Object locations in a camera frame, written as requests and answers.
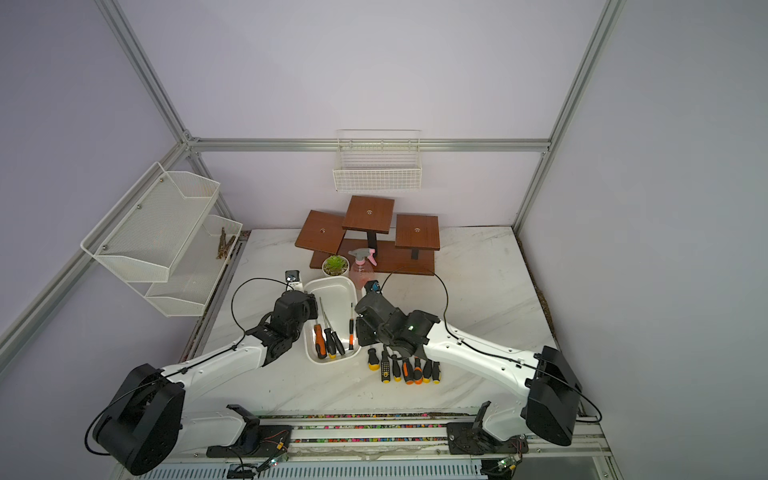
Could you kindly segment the stubby black yellow screwdriver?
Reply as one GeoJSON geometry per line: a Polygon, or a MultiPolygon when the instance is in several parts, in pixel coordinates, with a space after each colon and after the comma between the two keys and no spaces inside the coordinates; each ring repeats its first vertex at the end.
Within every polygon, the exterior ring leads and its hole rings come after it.
{"type": "Polygon", "coordinates": [[[376,348],[370,347],[367,350],[367,355],[368,355],[368,360],[367,360],[368,368],[372,371],[379,370],[381,360],[379,358],[379,355],[377,354],[376,348]]]}

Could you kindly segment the long yellow-dotted flathead screwdriver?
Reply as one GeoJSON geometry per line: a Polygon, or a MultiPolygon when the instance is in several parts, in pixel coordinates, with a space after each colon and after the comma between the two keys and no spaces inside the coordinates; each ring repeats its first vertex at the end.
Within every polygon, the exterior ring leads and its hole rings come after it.
{"type": "Polygon", "coordinates": [[[385,349],[382,350],[380,378],[382,383],[389,383],[391,381],[391,362],[389,354],[385,349]]]}

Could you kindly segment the white plastic storage box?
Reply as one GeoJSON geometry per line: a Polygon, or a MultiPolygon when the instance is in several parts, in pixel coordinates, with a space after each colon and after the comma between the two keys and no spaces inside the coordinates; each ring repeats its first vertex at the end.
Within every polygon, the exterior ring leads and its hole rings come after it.
{"type": "Polygon", "coordinates": [[[318,319],[309,320],[302,329],[306,356],[312,365],[333,365],[349,361],[360,353],[357,333],[350,333],[350,324],[354,325],[357,303],[357,290],[353,282],[345,276],[325,277],[308,282],[304,286],[307,294],[315,296],[318,305],[318,319]],[[320,324],[323,340],[331,329],[342,345],[343,352],[336,351],[335,357],[320,358],[316,347],[316,326],[320,324]]]}

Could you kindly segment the black orange hex-collar screwdriver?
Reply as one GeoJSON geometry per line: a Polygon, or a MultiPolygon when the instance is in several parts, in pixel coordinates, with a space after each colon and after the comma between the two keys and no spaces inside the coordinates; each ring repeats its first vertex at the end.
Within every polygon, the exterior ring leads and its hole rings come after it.
{"type": "Polygon", "coordinates": [[[402,360],[402,372],[403,372],[403,378],[407,385],[411,385],[414,383],[414,377],[413,377],[413,366],[411,365],[411,362],[408,358],[404,358],[402,360]]]}

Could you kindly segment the black orange-band screwdriver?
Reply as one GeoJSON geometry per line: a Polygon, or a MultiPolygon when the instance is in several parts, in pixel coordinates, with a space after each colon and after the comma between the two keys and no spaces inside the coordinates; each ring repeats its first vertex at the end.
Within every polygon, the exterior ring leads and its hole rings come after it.
{"type": "Polygon", "coordinates": [[[421,360],[418,357],[415,357],[413,360],[413,371],[411,377],[415,384],[421,384],[423,382],[421,360]]]}

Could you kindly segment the black ribbed screwdriver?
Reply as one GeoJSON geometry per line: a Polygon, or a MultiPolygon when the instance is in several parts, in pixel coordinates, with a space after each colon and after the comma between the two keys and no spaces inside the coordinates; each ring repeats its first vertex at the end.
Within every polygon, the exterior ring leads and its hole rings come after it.
{"type": "Polygon", "coordinates": [[[424,383],[430,382],[432,378],[432,371],[433,371],[433,362],[431,360],[426,360],[422,369],[422,381],[424,383]]]}

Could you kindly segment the black yellow-end screwdriver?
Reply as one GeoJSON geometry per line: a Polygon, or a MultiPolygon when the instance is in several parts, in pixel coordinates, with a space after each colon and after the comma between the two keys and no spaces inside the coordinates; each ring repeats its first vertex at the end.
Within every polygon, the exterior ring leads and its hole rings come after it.
{"type": "Polygon", "coordinates": [[[437,361],[433,361],[431,381],[434,382],[435,384],[438,384],[440,382],[440,378],[441,378],[440,363],[437,361]]]}

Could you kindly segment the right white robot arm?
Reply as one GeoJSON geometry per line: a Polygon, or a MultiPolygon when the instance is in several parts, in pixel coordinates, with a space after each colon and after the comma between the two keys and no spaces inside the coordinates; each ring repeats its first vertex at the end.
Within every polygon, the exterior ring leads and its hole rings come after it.
{"type": "Polygon", "coordinates": [[[359,342],[380,343],[404,358],[454,365],[491,381],[513,396],[481,413],[481,430],[496,441],[532,433],[558,446],[572,444],[582,386],[563,353],[505,347],[450,327],[422,311],[408,314],[383,294],[369,292],[355,306],[359,342]]]}

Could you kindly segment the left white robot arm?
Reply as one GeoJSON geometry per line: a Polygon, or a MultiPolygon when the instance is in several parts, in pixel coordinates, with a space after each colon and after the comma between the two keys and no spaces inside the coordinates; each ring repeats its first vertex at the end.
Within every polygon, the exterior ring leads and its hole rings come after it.
{"type": "Polygon", "coordinates": [[[184,411],[228,381],[274,363],[300,338],[304,324],[317,317],[315,296],[289,289],[232,345],[200,360],[135,367],[87,427],[84,444],[97,443],[101,455],[113,457],[133,475],[153,470],[173,454],[200,449],[210,458],[272,460],[281,455],[290,428],[263,427],[236,403],[212,414],[184,411]]]}

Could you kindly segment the pink spray bottle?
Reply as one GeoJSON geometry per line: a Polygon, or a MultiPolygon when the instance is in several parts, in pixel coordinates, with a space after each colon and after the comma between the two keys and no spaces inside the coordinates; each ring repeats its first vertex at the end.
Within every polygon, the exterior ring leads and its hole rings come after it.
{"type": "Polygon", "coordinates": [[[375,267],[377,266],[375,253],[376,251],[369,247],[348,252],[354,258],[354,262],[350,266],[349,278],[357,290],[363,289],[365,284],[375,277],[375,267]]]}

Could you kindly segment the potted green succulent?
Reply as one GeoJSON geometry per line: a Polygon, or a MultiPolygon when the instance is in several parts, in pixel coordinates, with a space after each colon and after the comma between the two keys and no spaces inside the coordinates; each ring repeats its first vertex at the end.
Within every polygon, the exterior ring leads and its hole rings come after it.
{"type": "Polygon", "coordinates": [[[323,261],[321,270],[329,277],[344,276],[349,270],[349,261],[344,256],[331,255],[323,261]]]}

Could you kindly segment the brown twigs in shelf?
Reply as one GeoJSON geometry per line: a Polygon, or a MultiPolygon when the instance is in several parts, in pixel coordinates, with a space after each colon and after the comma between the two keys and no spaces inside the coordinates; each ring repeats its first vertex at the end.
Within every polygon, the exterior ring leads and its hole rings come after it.
{"type": "Polygon", "coordinates": [[[217,258],[218,259],[225,259],[233,246],[234,242],[237,240],[236,235],[229,235],[224,227],[221,228],[220,236],[219,236],[219,244],[217,249],[217,258]]]}

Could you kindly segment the brown wooden tiered stand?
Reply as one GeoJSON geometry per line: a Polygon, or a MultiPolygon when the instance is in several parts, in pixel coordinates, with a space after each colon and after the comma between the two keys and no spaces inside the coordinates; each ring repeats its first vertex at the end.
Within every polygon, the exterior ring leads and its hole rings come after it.
{"type": "Polygon", "coordinates": [[[439,220],[434,215],[394,212],[395,201],[354,195],[344,214],[312,210],[295,246],[312,252],[310,267],[320,269],[333,255],[348,258],[358,248],[375,251],[378,273],[431,275],[441,249],[439,220]]]}

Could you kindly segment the white mesh lower shelf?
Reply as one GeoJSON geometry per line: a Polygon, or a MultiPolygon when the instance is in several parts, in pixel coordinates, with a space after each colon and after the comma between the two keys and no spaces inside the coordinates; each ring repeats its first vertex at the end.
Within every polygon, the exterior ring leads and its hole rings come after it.
{"type": "Polygon", "coordinates": [[[186,252],[167,282],[151,283],[141,296],[166,317],[199,317],[204,314],[234,249],[217,258],[221,228],[237,239],[242,224],[208,215],[192,237],[186,252]]]}

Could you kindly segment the white mesh shelf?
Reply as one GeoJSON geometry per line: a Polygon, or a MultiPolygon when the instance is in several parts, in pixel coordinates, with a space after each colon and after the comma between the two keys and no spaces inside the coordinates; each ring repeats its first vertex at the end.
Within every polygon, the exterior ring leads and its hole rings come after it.
{"type": "Polygon", "coordinates": [[[166,317],[199,317],[204,314],[234,249],[217,258],[221,228],[237,239],[242,224],[208,215],[192,237],[186,252],[167,282],[151,283],[141,296],[166,317]]]}
{"type": "Polygon", "coordinates": [[[81,241],[126,283],[165,283],[219,197],[220,183],[153,164],[81,241]]]}

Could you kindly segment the white mesh upper shelf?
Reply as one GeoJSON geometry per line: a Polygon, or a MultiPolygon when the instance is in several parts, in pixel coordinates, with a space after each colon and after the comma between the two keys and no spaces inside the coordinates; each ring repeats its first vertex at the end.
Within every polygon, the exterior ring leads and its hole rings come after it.
{"type": "Polygon", "coordinates": [[[153,164],[81,241],[126,283],[165,283],[219,197],[220,183],[153,164]]]}

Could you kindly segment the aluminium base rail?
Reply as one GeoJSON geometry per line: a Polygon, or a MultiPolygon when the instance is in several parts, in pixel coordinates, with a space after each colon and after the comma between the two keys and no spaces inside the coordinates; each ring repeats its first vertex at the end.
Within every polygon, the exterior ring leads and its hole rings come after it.
{"type": "Polygon", "coordinates": [[[262,426],[263,454],[204,450],[169,457],[147,479],[620,479],[603,430],[580,424],[569,447],[522,434],[503,453],[452,450],[467,415],[278,415],[262,426]]]}

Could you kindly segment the aluminium frame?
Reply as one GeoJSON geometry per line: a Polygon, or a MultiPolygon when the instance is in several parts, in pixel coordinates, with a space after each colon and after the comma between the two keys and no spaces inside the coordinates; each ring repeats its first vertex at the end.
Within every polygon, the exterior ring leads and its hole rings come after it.
{"type": "MultiPolygon", "coordinates": [[[[192,171],[205,179],[210,171],[200,158],[203,152],[343,152],[348,151],[371,154],[373,152],[392,152],[414,147],[419,152],[540,152],[542,160],[538,164],[530,186],[516,216],[513,229],[518,232],[526,220],[546,172],[554,159],[560,136],[565,133],[576,111],[576,106],[589,78],[593,73],[597,58],[616,25],[624,3],[607,1],[604,3],[598,22],[587,44],[585,54],[580,61],[576,76],[569,88],[563,107],[555,122],[554,130],[547,139],[427,139],[407,140],[405,138],[353,138],[353,139],[265,139],[265,138],[194,138],[182,126],[182,121],[171,105],[166,91],[143,51],[136,35],[125,17],[124,11],[116,1],[97,1],[99,12],[107,22],[112,33],[145,86],[150,98],[169,127],[176,143],[160,161],[162,168],[171,168],[180,161],[190,163],[192,171]]],[[[18,361],[22,352],[39,336],[58,306],[74,289],[77,282],[87,272],[92,258],[87,251],[78,251],[65,266],[43,288],[40,294],[22,312],[16,322],[1,335],[1,373],[6,374],[18,361]]]]}

